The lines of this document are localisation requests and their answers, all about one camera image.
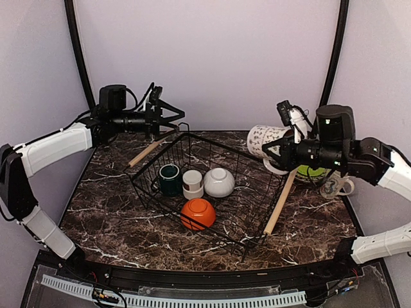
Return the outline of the lime green plate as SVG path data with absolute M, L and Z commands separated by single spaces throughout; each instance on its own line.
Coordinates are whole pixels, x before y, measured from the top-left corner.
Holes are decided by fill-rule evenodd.
M 313 169 L 306 165 L 301 165 L 297 169 L 297 174 L 295 178 L 302 182 L 309 182 L 313 180 L 314 182 L 319 182 L 321 179 L 325 178 L 330 172 L 330 169 L 319 167 L 318 169 Z

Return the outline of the white brown striped cup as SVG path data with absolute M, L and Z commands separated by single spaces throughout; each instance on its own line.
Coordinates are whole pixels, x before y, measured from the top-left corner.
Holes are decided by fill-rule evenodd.
M 192 200 L 201 198 L 204 194 L 204 182 L 201 172 L 190 169 L 183 176 L 183 195 L 186 199 Z

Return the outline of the dark green cup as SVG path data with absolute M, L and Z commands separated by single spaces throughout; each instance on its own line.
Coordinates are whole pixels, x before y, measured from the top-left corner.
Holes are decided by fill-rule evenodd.
M 175 197 L 182 194 L 182 173 L 175 164 L 163 165 L 150 189 L 153 193 L 161 193 L 165 197 Z

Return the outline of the tall dragon pattern mug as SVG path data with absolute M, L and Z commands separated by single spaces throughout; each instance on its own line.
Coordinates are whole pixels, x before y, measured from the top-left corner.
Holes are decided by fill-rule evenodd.
M 354 192 L 354 182 L 349 176 L 342 176 L 339 171 L 330 171 L 325 182 L 320 186 L 320 195 L 332 200 L 337 196 L 348 196 Z

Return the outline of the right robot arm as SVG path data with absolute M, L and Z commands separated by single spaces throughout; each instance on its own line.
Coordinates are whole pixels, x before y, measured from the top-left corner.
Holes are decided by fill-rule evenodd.
M 275 161 L 275 172 L 287 173 L 301 165 L 338 171 L 373 186 L 389 189 L 410 199 L 410 161 L 397 148 L 374 137 L 355 138 L 353 110 L 349 106 L 324 105 L 316 110 L 317 133 L 304 133 L 306 115 L 288 101 L 278 103 L 284 125 L 294 132 L 262 145 Z M 355 264 L 410 252 L 410 224 L 375 235 L 352 237 L 338 245 L 328 264 L 333 278 L 342 278 Z

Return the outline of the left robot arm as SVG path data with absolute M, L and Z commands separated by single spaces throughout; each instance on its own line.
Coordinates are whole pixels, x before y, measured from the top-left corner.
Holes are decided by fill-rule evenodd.
M 28 142 L 1 146 L 1 216 L 16 222 L 60 260 L 77 280 L 90 274 L 82 249 L 40 206 L 31 179 L 61 161 L 108 145 L 121 133 L 143 133 L 155 141 L 179 129 L 176 122 L 185 112 L 161 98 L 162 87 L 151 83 L 141 100 L 127 108 L 134 93 L 126 85 L 100 89 L 99 102 L 82 112 L 69 125 Z

